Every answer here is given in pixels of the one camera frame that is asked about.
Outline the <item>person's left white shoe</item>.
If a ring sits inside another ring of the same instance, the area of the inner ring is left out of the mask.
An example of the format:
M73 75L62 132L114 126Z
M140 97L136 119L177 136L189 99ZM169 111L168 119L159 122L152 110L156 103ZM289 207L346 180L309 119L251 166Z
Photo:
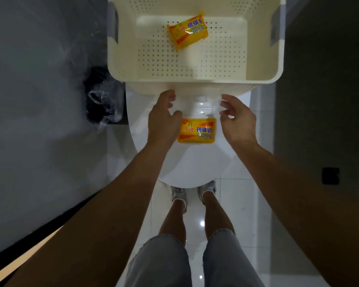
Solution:
M187 194L186 194L186 190L184 188L177 188L174 186L170 186L170 190L171 190L171 197L172 197L172 203L174 203L174 201L178 200L183 202L183 214L185 214L187 212Z

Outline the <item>person's right leg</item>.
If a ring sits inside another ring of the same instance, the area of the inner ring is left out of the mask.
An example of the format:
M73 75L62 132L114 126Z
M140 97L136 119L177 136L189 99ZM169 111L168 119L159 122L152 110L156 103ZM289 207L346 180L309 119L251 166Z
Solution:
M235 234L233 224L230 218L221 207L214 192L206 191L202 195L203 204L206 207L205 213L205 234L207 241L211 239L213 233L217 230L228 229Z

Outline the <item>person's right hand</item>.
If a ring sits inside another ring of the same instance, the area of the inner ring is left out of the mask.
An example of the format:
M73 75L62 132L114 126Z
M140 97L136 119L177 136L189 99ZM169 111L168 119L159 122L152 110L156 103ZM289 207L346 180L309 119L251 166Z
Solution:
M220 105L225 110L233 113L233 119L227 123L221 123L225 139L232 148L244 144L257 144L256 116L236 96L222 94Z

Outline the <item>person's right white shoe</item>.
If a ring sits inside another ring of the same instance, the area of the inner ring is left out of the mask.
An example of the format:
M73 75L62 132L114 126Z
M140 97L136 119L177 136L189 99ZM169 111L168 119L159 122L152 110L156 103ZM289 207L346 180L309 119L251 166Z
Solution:
M203 205L205 205L205 201L204 201L204 194L205 193L210 192L215 197L215 193L216 193L215 180L211 180L210 182L198 187L197 192L198 192L198 196L199 196L200 201L202 202Z

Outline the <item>black trim strip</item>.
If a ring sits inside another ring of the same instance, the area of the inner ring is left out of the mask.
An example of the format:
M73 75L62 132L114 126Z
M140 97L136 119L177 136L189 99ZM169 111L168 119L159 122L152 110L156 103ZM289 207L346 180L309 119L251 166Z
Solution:
M8 248L0 252L0 270L10 264L12 261L29 251L37 243L41 242L47 236L51 235L58 228L62 227L68 220L70 220L88 201L97 195L98 192L84 199L76 206L63 212L58 217L39 227L37 230L31 232L29 235L23 237Z

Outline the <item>clear plastic bin liner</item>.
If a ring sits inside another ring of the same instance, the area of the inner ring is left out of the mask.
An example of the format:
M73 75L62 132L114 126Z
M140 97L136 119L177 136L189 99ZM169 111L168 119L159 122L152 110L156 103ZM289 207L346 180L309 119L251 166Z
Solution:
M87 94L87 119L97 126L97 134L108 125L127 124L125 83L108 78Z

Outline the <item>white perforated plastic basket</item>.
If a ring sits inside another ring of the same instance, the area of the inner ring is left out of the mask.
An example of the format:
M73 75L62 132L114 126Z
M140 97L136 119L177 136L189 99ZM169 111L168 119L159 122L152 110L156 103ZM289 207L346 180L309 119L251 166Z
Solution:
M108 0L108 70L135 92L248 92L282 75L286 0ZM168 27L204 13L208 36L177 50Z

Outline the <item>person's white shoe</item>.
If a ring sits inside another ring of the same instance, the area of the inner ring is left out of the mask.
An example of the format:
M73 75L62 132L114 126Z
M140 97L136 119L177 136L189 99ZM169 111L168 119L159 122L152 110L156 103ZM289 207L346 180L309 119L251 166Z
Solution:
M183 214L185 214L187 212L187 194L186 194L186 190L184 188L177 188L174 186L170 186L170 190L171 190L171 197L172 197L172 203L174 203L174 201L178 200L183 202Z
M198 192L198 196L199 196L200 201L202 202L203 205L205 205L205 201L204 201L204 194L205 193L210 192L215 197L215 193L216 193L215 180L211 180L210 182L198 187L197 192Z

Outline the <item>yellow soap packet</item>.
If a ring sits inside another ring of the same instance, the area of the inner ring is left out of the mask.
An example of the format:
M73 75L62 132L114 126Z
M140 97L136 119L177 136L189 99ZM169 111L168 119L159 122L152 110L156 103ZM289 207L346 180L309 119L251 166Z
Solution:
M167 29L176 50L182 50L190 45L208 37L206 22L204 21L204 12L192 17L186 21L175 25L168 25Z
M183 118L177 141L180 144L212 144L216 123L215 118Z

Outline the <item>light denim shorts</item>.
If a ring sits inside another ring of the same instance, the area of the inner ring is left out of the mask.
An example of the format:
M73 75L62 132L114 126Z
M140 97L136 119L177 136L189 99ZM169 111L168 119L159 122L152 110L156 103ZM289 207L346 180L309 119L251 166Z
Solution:
M215 231L203 254L205 287L265 287L229 229ZM149 239L130 261L124 287L192 287L185 247L172 235Z

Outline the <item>black trash bin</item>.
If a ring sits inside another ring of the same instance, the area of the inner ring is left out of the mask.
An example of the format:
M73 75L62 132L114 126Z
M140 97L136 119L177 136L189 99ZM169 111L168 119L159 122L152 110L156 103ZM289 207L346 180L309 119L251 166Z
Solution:
M83 81L87 120L102 130L128 125L125 83L114 79L106 65L91 67Z

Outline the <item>person's leg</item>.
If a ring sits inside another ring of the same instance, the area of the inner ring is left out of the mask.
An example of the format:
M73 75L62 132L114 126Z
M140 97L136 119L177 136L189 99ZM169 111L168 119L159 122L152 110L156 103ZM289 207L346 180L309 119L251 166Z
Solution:
M158 232L159 235L167 234L174 236L180 241L182 246L186 245L186 228L183 221L184 210L185 203L183 200L173 200L172 206Z
M217 230L228 229L235 234L233 224L230 218L221 207L214 192L206 191L202 195L203 204L206 207L205 213L205 234L207 241L211 239L213 233Z

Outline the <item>person's left leg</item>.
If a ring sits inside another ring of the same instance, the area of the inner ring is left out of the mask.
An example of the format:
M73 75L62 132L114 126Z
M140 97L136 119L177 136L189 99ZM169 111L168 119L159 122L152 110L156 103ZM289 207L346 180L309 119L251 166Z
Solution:
M184 210L185 203L183 200L173 200L172 206L158 232L159 235L167 234L174 236L180 241L182 246L186 245L186 228L183 221Z

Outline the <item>person's right forearm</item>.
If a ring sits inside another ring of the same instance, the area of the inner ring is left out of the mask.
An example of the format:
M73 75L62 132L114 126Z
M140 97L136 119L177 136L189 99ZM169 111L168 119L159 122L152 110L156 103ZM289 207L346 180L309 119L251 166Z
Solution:
M229 143L325 281L359 287L359 205L292 173L253 140Z

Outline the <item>person's left forearm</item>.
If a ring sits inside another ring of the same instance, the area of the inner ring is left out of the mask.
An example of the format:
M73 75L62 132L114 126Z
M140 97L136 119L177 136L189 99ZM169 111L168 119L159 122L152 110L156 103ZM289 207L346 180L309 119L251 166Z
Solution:
M148 142L5 287L115 287L139 236L170 147Z

